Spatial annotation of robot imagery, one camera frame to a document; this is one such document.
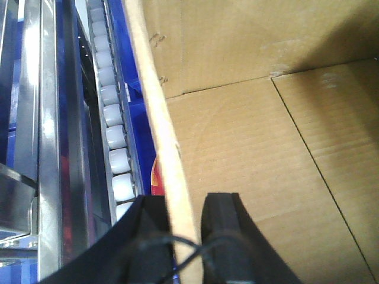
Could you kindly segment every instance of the metal edge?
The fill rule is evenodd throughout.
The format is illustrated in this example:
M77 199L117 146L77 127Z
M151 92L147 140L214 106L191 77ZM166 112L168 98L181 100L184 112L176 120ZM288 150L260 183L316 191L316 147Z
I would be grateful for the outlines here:
M26 1L14 169L37 180L41 1Z
M56 1L41 1L38 279L63 265Z
M0 163L7 163L18 1L0 1Z

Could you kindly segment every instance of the metal rail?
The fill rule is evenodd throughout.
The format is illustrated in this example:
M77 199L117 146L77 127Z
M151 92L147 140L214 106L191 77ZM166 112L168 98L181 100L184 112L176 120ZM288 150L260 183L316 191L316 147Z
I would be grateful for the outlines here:
M18 1L0 1L0 163L7 163Z
M108 0L104 0L104 7L105 7L105 18L108 25L108 36L110 39L111 52L113 55L116 82L117 82L117 87L119 91L121 108L123 110L123 120L125 124L125 129L127 132L126 139L127 139L128 151L130 155L130 164L131 164L130 167L133 173L134 191L136 192L136 195L143 195L144 191L143 191L143 185L142 185L142 176L141 176L141 171L138 165L139 159L138 159L138 153L137 153L137 146L134 139L133 125L131 124L131 117L130 117L129 106L128 106L129 102L127 100L127 90L126 90L125 81L123 77L123 71L121 68L121 60L118 56L118 43L117 43L117 39L114 36L113 17L112 17L112 11L110 9Z
M26 1L14 169L37 180L41 1Z

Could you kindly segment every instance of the blue plastic surface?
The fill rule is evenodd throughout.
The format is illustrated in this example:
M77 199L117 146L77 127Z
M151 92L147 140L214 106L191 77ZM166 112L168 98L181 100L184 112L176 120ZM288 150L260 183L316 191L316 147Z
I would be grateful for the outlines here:
M129 111L139 157L142 183L145 194L151 194L151 171L156 156L152 134L127 32L123 6L120 0L110 0L109 3L113 15L114 33L117 38L123 76L126 84L128 84L131 99Z

